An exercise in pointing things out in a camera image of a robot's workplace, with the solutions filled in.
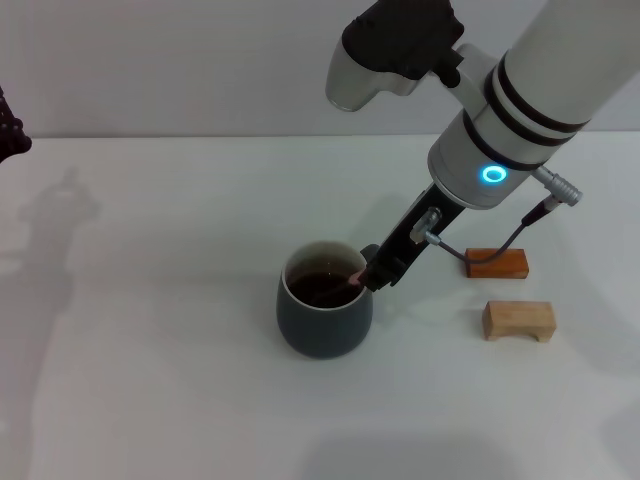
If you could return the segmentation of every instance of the white wall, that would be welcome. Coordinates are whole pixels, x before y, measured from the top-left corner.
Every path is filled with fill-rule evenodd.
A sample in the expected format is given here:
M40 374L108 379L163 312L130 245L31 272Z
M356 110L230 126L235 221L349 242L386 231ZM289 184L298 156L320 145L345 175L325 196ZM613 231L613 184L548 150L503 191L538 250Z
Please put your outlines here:
M324 98L342 29L373 0L6 0L0 85L35 136L440 132L429 79L358 114ZM544 0L454 0L463 37L501 55ZM640 130L640 78L591 129Z

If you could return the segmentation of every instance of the mug rim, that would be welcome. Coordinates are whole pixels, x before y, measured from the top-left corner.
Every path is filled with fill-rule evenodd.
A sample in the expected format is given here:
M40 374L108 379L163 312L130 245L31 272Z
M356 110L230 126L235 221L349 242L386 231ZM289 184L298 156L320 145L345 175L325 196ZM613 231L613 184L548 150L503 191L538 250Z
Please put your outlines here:
M296 254L298 252L300 252L300 250L304 249L304 248L308 248L314 245L339 245L341 247L345 247L349 250L351 250L352 253L356 254L358 257L360 257L362 259L362 262L364 264L364 266L367 266L367 259L364 258L364 255L362 255L362 253L360 253L358 250L356 250L355 248L353 248L351 245L347 244L347 243L343 243L343 242L336 242L336 241L331 241L331 240L319 240L316 242L310 242L310 243L306 243L304 245L302 245L301 247L299 247L298 249L296 249L287 259L287 261L284 263L284 267L282 267L282 272L280 273L280 281L282 282L282 285L284 286L284 289L286 290L287 294L289 295L289 297L291 297L293 300L295 300L297 303L299 303L300 305L302 305L305 308L309 308L311 310L317 310L319 312L335 312L337 310L342 310L344 308L348 308L351 305L355 304L356 302L358 302L363 296L364 294L367 292L367 287L365 287L364 285L362 286L362 291L358 294L358 296L356 298L354 298L353 300L351 300L349 303L345 303L344 305L340 305L339 307L331 307L331 308L322 308L322 307L314 307L313 305L309 305L307 303L304 303L302 300L298 299L298 297L296 297L293 293L291 293L291 290L289 290L289 285L287 285L287 280L285 278L285 273L287 271L287 267L289 266L289 262L293 259L293 257L296 256Z

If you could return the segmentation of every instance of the black stripe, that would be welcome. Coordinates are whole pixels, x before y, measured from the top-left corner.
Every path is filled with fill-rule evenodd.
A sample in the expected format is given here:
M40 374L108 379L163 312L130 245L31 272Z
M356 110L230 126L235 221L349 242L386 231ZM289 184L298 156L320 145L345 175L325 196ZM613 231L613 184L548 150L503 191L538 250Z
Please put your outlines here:
M509 130L511 130L513 133L521 138L524 138L528 142L535 143L536 145L542 145L544 147L557 147L558 145L567 143L574 137L574 135L566 138L545 137L544 135L540 135L522 125L515 118L513 118L500 103L500 100L496 95L496 91L493 88L492 78L493 70L491 70L489 75L487 75L487 79L484 82L484 95L498 118L502 120L502 123L509 127Z
M471 121L471 117L467 112L462 113L462 123L464 124L464 129L467 131L467 135L473 142L473 144L478 147L484 155L489 157L494 162L502 165L503 167L510 168L511 170L518 170L521 172L528 172L531 170L535 170L544 164L542 163L520 163L515 160L511 160L509 157L505 157L501 153L495 151L491 146L484 141L484 139L480 136L476 127L473 125L473 121Z
M504 90L505 95L518 110L520 110L537 124L562 133L577 132L578 130L581 130L582 127L584 127L587 123L589 123L588 121L584 123L559 122L547 117L546 115L540 113L531 105L529 105L526 100L522 98L518 92L516 92L516 89L513 87L513 84L507 77L507 70L504 67L505 57L506 55L502 57L502 60L500 60L500 63L498 64L498 80L500 81L500 86L502 87L502 90Z

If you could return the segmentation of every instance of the wooden block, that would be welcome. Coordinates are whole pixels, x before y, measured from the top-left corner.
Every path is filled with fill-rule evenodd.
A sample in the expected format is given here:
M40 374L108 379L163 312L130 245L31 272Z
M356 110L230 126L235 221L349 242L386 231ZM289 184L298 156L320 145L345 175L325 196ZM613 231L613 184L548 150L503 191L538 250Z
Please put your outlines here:
M556 320L548 302L492 301L484 309L482 326L487 340L529 335L539 342L548 342L556 330Z
M495 248L467 248L467 257L481 260L497 251ZM521 248L510 248L493 262L480 265L467 264L468 278L527 278L529 264Z

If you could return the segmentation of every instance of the glowing blue light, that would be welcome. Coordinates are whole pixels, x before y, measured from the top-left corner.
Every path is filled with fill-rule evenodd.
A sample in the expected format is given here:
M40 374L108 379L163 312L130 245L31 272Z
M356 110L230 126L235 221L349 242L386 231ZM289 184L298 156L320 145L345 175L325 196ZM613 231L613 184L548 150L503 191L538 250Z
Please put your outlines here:
M507 171L498 165L491 165L482 170L482 179L487 183L500 183L507 178Z

